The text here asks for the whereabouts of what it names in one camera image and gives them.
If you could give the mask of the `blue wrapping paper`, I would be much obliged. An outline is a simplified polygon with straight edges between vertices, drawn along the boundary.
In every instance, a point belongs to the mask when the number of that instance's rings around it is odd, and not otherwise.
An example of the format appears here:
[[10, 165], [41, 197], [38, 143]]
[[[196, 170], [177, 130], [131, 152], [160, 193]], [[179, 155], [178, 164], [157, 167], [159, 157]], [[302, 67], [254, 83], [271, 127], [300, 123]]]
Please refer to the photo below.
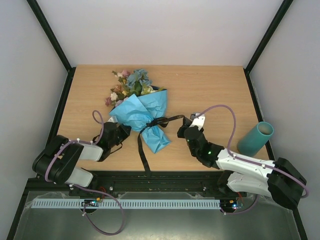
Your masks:
[[130, 126], [135, 132], [145, 129], [141, 134], [142, 138], [150, 150], [156, 154], [171, 141], [158, 126], [147, 127], [147, 124], [165, 116], [167, 98], [167, 90], [142, 96], [132, 95], [111, 110], [109, 115], [115, 117], [118, 123]]

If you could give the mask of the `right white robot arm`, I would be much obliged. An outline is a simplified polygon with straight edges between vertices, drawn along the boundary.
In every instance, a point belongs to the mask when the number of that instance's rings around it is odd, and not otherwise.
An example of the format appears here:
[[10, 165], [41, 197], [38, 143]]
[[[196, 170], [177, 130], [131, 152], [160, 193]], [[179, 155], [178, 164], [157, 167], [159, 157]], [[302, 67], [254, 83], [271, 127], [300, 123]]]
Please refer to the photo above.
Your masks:
[[218, 191], [229, 196], [247, 192], [272, 198], [278, 205], [294, 210], [303, 197], [306, 179], [285, 158], [262, 160], [236, 154], [211, 143], [204, 136], [203, 122], [183, 117], [178, 138], [184, 138], [190, 154], [207, 168], [222, 170]]

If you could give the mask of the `teal cylindrical vase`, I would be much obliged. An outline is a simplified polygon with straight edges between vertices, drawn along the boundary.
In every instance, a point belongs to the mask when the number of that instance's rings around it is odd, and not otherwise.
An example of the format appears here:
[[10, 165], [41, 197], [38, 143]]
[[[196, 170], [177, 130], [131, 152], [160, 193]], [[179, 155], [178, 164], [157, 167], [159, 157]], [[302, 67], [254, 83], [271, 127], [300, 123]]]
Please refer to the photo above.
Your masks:
[[269, 141], [273, 133], [273, 126], [261, 121], [237, 143], [237, 150], [242, 155], [253, 157]]

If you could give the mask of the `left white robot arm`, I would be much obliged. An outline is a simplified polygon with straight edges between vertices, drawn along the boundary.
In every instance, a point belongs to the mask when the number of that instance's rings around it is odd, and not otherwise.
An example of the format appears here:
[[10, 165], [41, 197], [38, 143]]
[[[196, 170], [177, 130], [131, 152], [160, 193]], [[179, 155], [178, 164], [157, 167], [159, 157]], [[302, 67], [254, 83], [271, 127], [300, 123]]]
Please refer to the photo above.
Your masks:
[[69, 140], [57, 135], [38, 155], [32, 170], [43, 176], [47, 182], [88, 187], [94, 175], [80, 167], [79, 160], [102, 162], [113, 153], [112, 148], [122, 146], [131, 134], [131, 127], [115, 122], [105, 122], [100, 135], [86, 142]]

